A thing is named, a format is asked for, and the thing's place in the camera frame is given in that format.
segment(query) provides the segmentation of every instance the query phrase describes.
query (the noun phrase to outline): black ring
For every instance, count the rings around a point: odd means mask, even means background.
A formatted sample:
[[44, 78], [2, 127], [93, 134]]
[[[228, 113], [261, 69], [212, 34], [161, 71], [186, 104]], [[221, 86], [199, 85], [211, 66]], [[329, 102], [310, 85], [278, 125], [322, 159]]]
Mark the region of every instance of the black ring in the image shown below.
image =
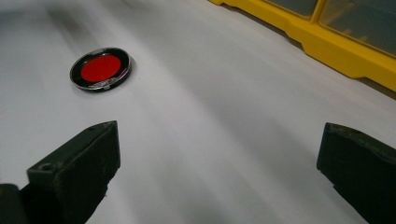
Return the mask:
[[[99, 82], [90, 82], [81, 76], [81, 70], [90, 60], [112, 55], [120, 60], [120, 69], [113, 76]], [[132, 70], [131, 58], [122, 49], [106, 48], [94, 50], [76, 61], [70, 70], [70, 79], [80, 89], [84, 91], [108, 91], [119, 86], [130, 74]]]

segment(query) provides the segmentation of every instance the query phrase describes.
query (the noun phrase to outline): white surface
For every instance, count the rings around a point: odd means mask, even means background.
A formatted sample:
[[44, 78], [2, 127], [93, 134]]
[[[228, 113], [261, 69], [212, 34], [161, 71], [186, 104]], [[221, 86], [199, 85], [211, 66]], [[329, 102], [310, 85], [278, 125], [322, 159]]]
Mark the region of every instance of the white surface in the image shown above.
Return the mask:
[[[365, 223], [316, 169], [325, 122], [396, 147], [396, 103], [206, 0], [0, 0], [0, 182], [96, 123], [121, 168], [88, 223]], [[132, 76], [90, 94], [72, 64], [125, 49]]]

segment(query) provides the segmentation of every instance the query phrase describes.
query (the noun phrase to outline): red disc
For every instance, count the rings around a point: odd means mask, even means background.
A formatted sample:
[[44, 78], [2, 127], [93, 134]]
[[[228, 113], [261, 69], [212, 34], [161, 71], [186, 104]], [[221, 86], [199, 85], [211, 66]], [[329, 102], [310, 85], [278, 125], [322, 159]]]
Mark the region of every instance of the red disc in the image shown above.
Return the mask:
[[104, 81], [120, 70], [120, 59], [113, 55], [103, 55], [88, 61], [81, 69], [81, 76], [89, 82]]

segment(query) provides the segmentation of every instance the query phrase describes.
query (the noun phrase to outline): yellow bin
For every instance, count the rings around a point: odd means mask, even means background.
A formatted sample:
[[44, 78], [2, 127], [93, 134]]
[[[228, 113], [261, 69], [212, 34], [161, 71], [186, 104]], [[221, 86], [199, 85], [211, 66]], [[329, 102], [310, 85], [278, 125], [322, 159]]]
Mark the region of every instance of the yellow bin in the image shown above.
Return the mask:
[[395, 0], [209, 0], [238, 7], [347, 77], [396, 91]]

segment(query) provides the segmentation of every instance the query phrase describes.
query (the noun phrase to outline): yellow plastic barrier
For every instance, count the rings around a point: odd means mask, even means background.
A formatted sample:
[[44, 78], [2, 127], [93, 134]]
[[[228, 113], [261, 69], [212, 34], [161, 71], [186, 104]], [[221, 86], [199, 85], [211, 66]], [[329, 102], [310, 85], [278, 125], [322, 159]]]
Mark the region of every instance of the yellow plastic barrier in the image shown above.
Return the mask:
[[274, 25], [300, 42], [306, 54], [347, 77], [368, 77], [396, 91], [394, 0], [209, 1]]

